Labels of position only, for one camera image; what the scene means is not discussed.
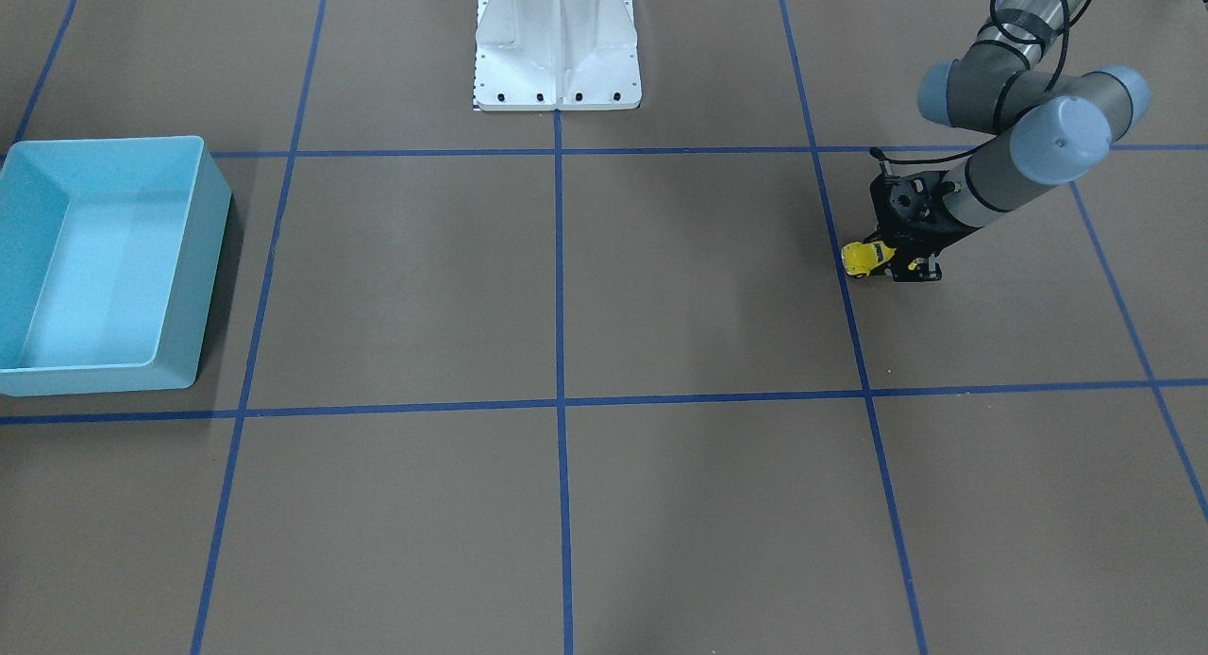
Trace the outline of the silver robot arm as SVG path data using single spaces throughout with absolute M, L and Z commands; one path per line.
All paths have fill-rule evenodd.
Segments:
M 842 247 L 847 276 L 940 280 L 945 249 L 1079 180 L 1142 121 L 1151 92 L 1131 66 L 1074 77 L 1059 56 L 1053 71 L 1040 69 L 1049 50 L 1068 50 L 1069 31 L 1092 1 L 991 0 L 964 56 L 928 70 L 917 95 L 922 116 L 983 133 L 987 143 L 912 160 L 907 174 L 895 174 L 894 160 L 872 147 L 881 167 L 870 186 L 877 225 Z

